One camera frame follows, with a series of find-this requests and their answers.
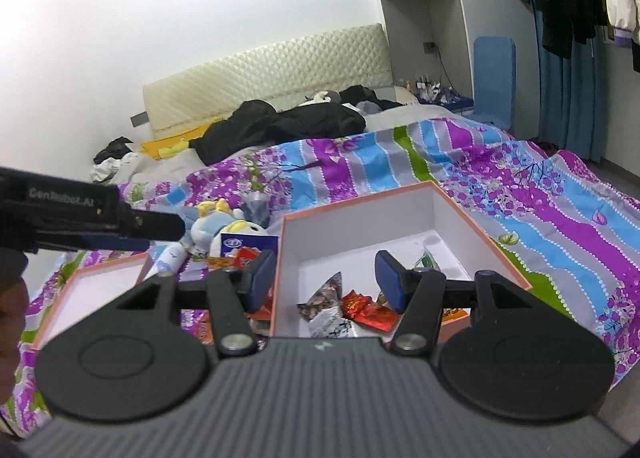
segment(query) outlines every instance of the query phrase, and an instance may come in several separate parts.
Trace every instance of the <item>blue curtain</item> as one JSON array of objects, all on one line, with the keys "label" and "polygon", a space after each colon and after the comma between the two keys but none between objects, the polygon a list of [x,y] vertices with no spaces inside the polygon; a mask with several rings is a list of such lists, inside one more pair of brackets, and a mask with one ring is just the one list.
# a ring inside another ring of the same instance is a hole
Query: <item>blue curtain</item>
[{"label": "blue curtain", "polygon": [[607,84],[602,34],[574,42],[570,60],[542,47],[542,13],[536,11],[540,61],[538,140],[600,162],[607,135]]}]

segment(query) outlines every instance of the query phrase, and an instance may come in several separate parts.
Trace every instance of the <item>quilted headboard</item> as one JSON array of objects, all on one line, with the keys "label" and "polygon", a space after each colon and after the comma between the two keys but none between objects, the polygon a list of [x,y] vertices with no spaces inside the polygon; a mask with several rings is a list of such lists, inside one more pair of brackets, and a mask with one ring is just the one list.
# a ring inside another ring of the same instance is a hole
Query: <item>quilted headboard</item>
[{"label": "quilted headboard", "polygon": [[155,137],[226,116],[242,101],[262,99],[276,110],[318,90],[393,85],[382,25],[324,32],[209,61],[143,86]]}]

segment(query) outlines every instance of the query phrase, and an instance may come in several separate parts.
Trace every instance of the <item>pink box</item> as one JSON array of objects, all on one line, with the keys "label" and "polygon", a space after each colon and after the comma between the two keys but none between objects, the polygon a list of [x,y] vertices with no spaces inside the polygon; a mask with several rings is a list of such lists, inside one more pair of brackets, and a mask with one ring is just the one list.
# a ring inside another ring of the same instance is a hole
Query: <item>pink box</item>
[{"label": "pink box", "polygon": [[142,283],[152,265],[144,253],[76,270],[46,314],[31,349],[42,349],[56,335]]},{"label": "pink box", "polygon": [[[298,303],[342,273],[343,293],[375,299],[375,254],[385,249],[412,268],[427,247],[449,279],[472,279],[489,269],[524,290],[530,284],[494,242],[433,182],[421,182],[286,215],[274,288],[271,335],[309,337]],[[440,342],[467,327],[468,315],[442,324]],[[382,334],[358,326],[359,336]]]}]

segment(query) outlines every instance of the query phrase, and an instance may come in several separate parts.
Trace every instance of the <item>colorful bedsheet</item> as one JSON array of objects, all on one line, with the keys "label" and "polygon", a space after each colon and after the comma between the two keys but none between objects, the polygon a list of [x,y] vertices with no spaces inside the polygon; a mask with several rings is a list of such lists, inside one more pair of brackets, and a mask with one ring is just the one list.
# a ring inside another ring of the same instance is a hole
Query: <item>colorful bedsheet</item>
[{"label": "colorful bedsheet", "polygon": [[[640,202],[599,181],[575,155],[546,157],[494,127],[433,119],[347,139],[312,139],[215,164],[186,181],[128,184],[139,209],[225,197],[232,207],[252,190],[270,196],[274,215],[434,180],[491,236],[533,286],[532,293],[598,334],[616,360],[614,384],[640,355]],[[30,342],[66,278],[118,253],[66,257],[31,306],[14,399],[2,408],[19,434],[46,418],[33,378]],[[185,268],[193,278],[197,263]],[[203,313],[185,311],[198,329]]]}]

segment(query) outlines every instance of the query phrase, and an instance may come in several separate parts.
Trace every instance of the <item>handheld device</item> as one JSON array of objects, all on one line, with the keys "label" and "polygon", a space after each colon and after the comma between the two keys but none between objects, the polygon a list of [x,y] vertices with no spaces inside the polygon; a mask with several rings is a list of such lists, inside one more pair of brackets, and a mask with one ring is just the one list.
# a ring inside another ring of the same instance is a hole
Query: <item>handheld device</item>
[{"label": "handheld device", "polygon": [[[174,241],[178,217],[131,210],[115,188],[0,169],[0,249],[130,248]],[[492,271],[473,281],[376,255],[403,313],[379,339],[278,339],[245,317],[275,257],[177,283],[157,275],[50,341],[36,381],[53,420],[3,457],[637,456],[594,414],[613,359],[594,334]],[[19,273],[20,269],[11,269]],[[209,310],[214,345],[179,327]],[[470,327],[438,345],[442,308]],[[292,305],[292,315],[297,315]]]}]

